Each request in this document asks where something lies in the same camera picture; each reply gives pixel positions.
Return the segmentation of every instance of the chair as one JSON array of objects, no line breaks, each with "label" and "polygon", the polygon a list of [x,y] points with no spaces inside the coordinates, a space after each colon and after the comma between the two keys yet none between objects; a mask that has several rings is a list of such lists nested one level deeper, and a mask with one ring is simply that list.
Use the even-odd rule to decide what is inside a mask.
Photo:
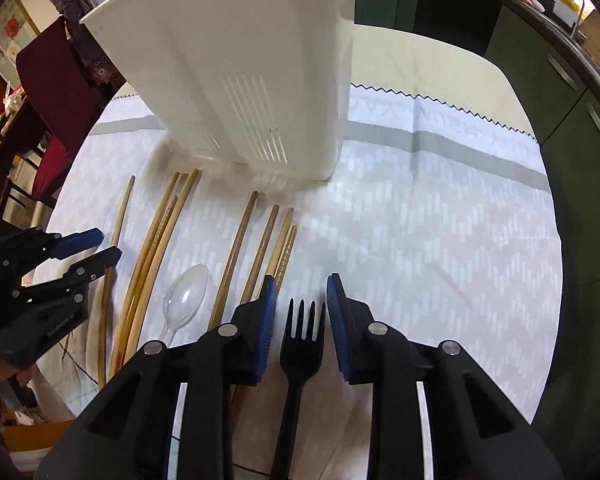
[{"label": "chair", "polygon": [[[13,123],[9,126],[8,131],[4,133],[4,138],[0,144],[0,196],[16,155],[21,155],[24,158],[24,155],[30,151],[36,151],[41,156],[44,155],[38,150],[38,144],[45,132],[45,123],[40,119],[29,100],[26,100]],[[35,170],[38,170],[38,167],[28,158],[24,158],[24,161],[32,165]]]},{"label": "chair", "polygon": [[106,99],[85,79],[62,16],[20,51],[16,68],[28,99],[52,136],[31,190],[34,200],[48,202],[62,186]]},{"label": "chair", "polygon": [[[18,228],[15,225],[7,222],[3,218],[4,211],[5,211],[6,207],[7,207],[7,202],[9,201],[9,199],[11,199],[14,202],[18,203],[23,208],[26,208],[26,206],[27,206],[24,202],[22,202],[21,200],[19,200],[17,196],[15,196],[14,194],[12,194],[13,191],[16,191],[17,193],[19,193],[22,196],[25,196],[29,200],[33,200],[33,197],[29,193],[27,193],[26,191],[24,191],[24,189],[22,189],[16,183],[14,183],[13,180],[11,180],[10,178],[6,179],[6,182],[4,183],[2,192],[0,193],[0,236],[12,234],[13,232],[17,232],[17,231],[20,230],[20,228]],[[49,206],[49,207],[53,207],[55,205],[55,203],[54,202],[48,202],[46,205]]]}]

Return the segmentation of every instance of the metal screw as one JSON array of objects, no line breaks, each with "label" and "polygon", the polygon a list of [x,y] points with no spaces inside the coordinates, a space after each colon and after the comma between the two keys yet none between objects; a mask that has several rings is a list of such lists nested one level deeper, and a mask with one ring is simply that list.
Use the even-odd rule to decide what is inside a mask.
[{"label": "metal screw", "polygon": [[162,352],[162,343],[160,341],[149,341],[142,347],[142,351],[147,355],[157,355]]},{"label": "metal screw", "polygon": [[366,327],[373,335],[384,335],[389,330],[384,323],[374,321]]},{"label": "metal screw", "polygon": [[460,345],[451,340],[443,342],[442,349],[449,355],[458,355],[460,353]]},{"label": "metal screw", "polygon": [[218,333],[222,337],[231,337],[238,333],[238,327],[231,323],[226,323],[218,327]]}]

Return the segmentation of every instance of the black plastic fork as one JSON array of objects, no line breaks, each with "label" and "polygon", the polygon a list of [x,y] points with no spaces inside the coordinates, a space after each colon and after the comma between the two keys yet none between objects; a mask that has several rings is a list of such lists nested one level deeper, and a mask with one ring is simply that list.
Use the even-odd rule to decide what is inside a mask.
[{"label": "black plastic fork", "polygon": [[302,387],[320,369],[322,363],[322,349],[324,347],[324,305],[320,309],[318,333],[314,338],[315,301],[311,302],[309,321],[306,336],[302,339],[302,326],[304,323],[304,300],[300,301],[298,309],[298,322],[296,323],[296,336],[291,337],[293,329],[294,300],[289,302],[289,311],[286,314],[285,335],[280,349],[280,365],[288,381],[286,391],[285,411],[282,413],[278,444],[273,457],[269,480],[288,480],[291,469],[291,458],[296,440],[296,427],[300,413],[300,399]]}]

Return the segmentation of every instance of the white tablecloth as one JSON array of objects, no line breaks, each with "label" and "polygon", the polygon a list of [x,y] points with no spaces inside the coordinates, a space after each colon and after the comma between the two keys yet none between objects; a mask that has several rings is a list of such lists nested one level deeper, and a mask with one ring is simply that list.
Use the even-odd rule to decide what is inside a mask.
[{"label": "white tablecloth", "polygon": [[[296,209],[298,238],[280,290],[269,366],[237,428],[237,464],[269,470],[286,392],[278,351],[288,301],[323,301],[332,272],[340,273],[348,296],[411,340],[459,341],[532,419],[552,358],[562,286],[552,197],[532,137],[431,100],[352,88],[349,140],[333,176],[312,182],[190,158],[144,110],[138,97],[109,105],[72,167],[48,231],[97,226],[108,233],[128,178],[136,175],[113,290],[116,322],[167,181],[176,170],[203,170],[171,238],[141,335],[141,343],[158,336],[166,289],[187,267],[203,263],[211,284],[200,312],[176,334],[177,345],[206,329],[251,191],[262,196],[224,320],[240,298],[270,207],[280,204],[281,214]],[[35,282],[58,277],[72,261],[46,262]],[[92,285],[91,307],[100,286]],[[94,356],[85,352],[96,334],[90,321],[71,336],[70,357],[63,359],[56,346],[40,361],[76,414],[96,393],[87,377],[95,375]],[[302,397],[292,477],[365,478],[369,422],[370,389],[343,382],[328,329],[322,368]]]}]

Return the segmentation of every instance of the wooden chopstick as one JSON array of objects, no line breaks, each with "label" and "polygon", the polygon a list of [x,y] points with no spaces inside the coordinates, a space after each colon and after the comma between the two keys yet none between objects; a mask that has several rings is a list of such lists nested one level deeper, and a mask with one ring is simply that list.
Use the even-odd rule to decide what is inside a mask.
[{"label": "wooden chopstick", "polygon": [[[113,224],[113,232],[111,234],[111,245],[116,246],[120,241],[120,233],[122,232],[122,223],[125,220],[126,208],[131,197],[131,190],[136,182],[136,176],[131,175],[129,183],[126,185],[125,193],[122,196],[122,202],[118,209],[118,217]],[[107,383],[107,313],[109,312],[109,296],[111,287],[113,286],[113,268],[107,269],[102,283],[102,300],[100,301],[100,322],[98,324],[98,361],[96,365],[98,388],[103,389]]]},{"label": "wooden chopstick", "polygon": [[[280,260],[280,264],[278,265],[278,270],[276,271],[275,280],[276,286],[278,290],[282,286],[282,281],[285,279],[286,267],[289,263],[289,258],[291,257],[291,251],[294,248],[294,243],[296,241],[296,234],[298,233],[298,226],[294,225],[291,228],[288,239],[286,240],[285,252],[282,254],[282,259]],[[231,399],[231,408],[230,408],[230,423],[231,423],[231,431],[232,433],[235,431],[235,428],[238,425],[238,420],[240,419],[240,413],[242,412],[242,408],[246,401],[248,391],[250,388],[248,386],[236,386],[234,390],[233,397]]]},{"label": "wooden chopstick", "polygon": [[238,261],[240,247],[242,246],[242,241],[244,240],[244,234],[247,232],[247,226],[249,225],[249,220],[251,219],[253,207],[256,204],[257,198],[258,192],[253,191],[251,193],[251,196],[249,197],[249,201],[247,202],[247,207],[245,208],[244,213],[242,215],[242,220],[240,220],[240,226],[238,227],[238,232],[235,234],[234,244],[231,247],[231,251],[229,252],[229,258],[227,259],[226,265],[224,266],[222,280],[220,280],[220,285],[218,286],[218,293],[216,294],[214,307],[211,311],[211,316],[209,317],[209,324],[206,327],[207,331],[219,326],[220,322],[222,321],[222,314],[224,314],[224,305],[226,304],[226,297],[229,294],[229,285],[231,285],[231,278],[234,275],[235,264]]},{"label": "wooden chopstick", "polygon": [[289,228],[291,227],[291,221],[293,217],[294,209],[290,207],[288,210],[286,210],[285,219],[282,222],[280,234],[278,234],[276,244],[273,246],[273,251],[271,251],[271,256],[269,257],[269,265],[267,265],[265,275],[268,274],[269,276],[274,276],[276,273],[276,269],[278,268],[278,264],[280,262],[280,256],[282,256],[282,249],[285,247],[286,235],[288,234]]},{"label": "wooden chopstick", "polygon": [[253,259],[251,272],[249,273],[249,277],[247,278],[247,283],[244,285],[244,292],[242,293],[242,297],[240,298],[240,304],[251,301],[251,297],[253,296],[253,290],[256,288],[256,281],[258,280],[258,275],[260,273],[260,267],[262,266],[264,255],[267,252],[267,246],[269,245],[271,233],[273,232],[273,227],[276,224],[276,218],[278,216],[279,209],[280,206],[278,204],[275,204],[271,208],[269,220],[267,220],[267,225],[264,228],[262,239],[260,240],[260,245],[258,247],[258,252],[256,252],[256,256]]},{"label": "wooden chopstick", "polygon": [[[138,278],[138,283],[136,283],[136,290],[134,291],[134,300],[132,303],[132,307],[130,312],[131,316],[136,315],[136,308],[138,307],[138,302],[140,301],[140,295],[142,294],[142,288],[144,287],[144,283],[146,282],[146,277],[149,274],[149,268],[151,267],[151,263],[154,260],[154,256],[156,251],[158,250],[158,245],[160,244],[160,240],[162,240],[162,236],[164,235],[164,231],[167,228],[167,224],[171,215],[173,214],[173,210],[178,203],[178,196],[174,195],[169,200],[169,205],[167,206],[167,211],[164,212],[164,216],[162,220],[160,220],[160,225],[158,225],[158,230],[155,233],[154,241],[151,242],[151,248],[146,255],[144,260],[144,264],[142,264],[142,271],[140,272],[140,277]],[[131,329],[131,324],[133,323],[133,319],[127,320],[129,324],[129,329]]]},{"label": "wooden chopstick", "polygon": [[182,193],[175,203],[173,213],[169,215],[169,219],[166,223],[164,233],[162,234],[162,237],[160,238],[160,241],[158,243],[158,247],[152,259],[151,266],[149,266],[149,272],[147,273],[146,281],[142,286],[142,293],[140,294],[140,299],[138,300],[138,308],[136,309],[136,313],[132,321],[131,330],[129,332],[129,339],[126,343],[125,363],[129,361],[129,359],[131,359],[131,357],[136,353],[136,349],[138,348],[140,331],[142,330],[142,324],[144,323],[144,315],[146,314],[146,310],[149,307],[149,300],[151,299],[151,293],[154,291],[155,279],[158,276],[160,264],[162,263],[162,259],[164,258],[164,253],[167,250],[167,245],[171,238],[171,234],[173,234],[173,229],[176,226],[178,217],[182,212],[184,203],[187,201],[187,197],[189,196],[191,188],[193,187],[193,184],[198,177],[198,173],[198,170],[194,170],[185,181],[184,186],[182,187]]},{"label": "wooden chopstick", "polygon": [[154,241],[155,234],[158,231],[160,221],[164,216],[164,211],[167,207],[169,198],[171,197],[171,193],[173,193],[173,188],[176,186],[176,182],[178,181],[179,176],[180,174],[176,172],[171,178],[171,181],[167,185],[166,189],[164,190],[164,195],[162,196],[160,204],[155,210],[154,219],[152,220],[149,230],[146,233],[146,237],[144,238],[144,242],[142,243],[142,247],[138,254],[138,259],[136,260],[136,264],[134,265],[134,271],[131,275],[131,280],[129,281],[129,285],[126,290],[125,301],[122,304],[122,312],[120,313],[118,328],[116,330],[116,335],[113,341],[111,361],[109,362],[109,380],[111,380],[113,375],[115,375],[122,366],[126,351],[126,341],[128,339],[128,334],[130,330],[130,326],[128,326],[127,320],[129,320],[129,322],[132,322],[133,320],[133,314],[130,315],[129,311],[132,307],[136,285],[138,284],[138,279],[140,278],[142,265],[144,264],[144,260],[146,259],[146,256],[151,248],[151,244]]},{"label": "wooden chopstick", "polygon": [[298,226],[294,225],[289,233],[289,238],[286,240],[285,252],[282,253],[282,259],[280,260],[278,268],[276,269],[275,280],[278,290],[280,290],[280,287],[282,286],[282,280],[285,279],[286,266],[289,263],[289,258],[291,257],[291,251],[294,248],[294,242],[296,241],[297,234]]}]

